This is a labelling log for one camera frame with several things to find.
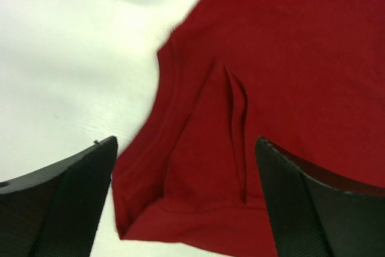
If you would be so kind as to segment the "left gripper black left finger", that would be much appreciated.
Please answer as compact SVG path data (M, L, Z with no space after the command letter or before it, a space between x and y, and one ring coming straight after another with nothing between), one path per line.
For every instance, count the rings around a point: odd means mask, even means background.
M1 256L90 256L117 139L1 182Z

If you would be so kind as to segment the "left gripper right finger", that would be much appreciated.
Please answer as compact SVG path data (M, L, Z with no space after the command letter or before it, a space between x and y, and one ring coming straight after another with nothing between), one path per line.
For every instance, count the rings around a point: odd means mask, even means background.
M299 158L260 136L255 145L279 256L384 256L384 189Z

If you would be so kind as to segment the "red t shirt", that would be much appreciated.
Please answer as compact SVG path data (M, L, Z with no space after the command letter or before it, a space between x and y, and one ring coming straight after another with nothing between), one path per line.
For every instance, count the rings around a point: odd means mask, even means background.
M112 174L122 240L276 256L254 145L384 185L384 0L200 0Z

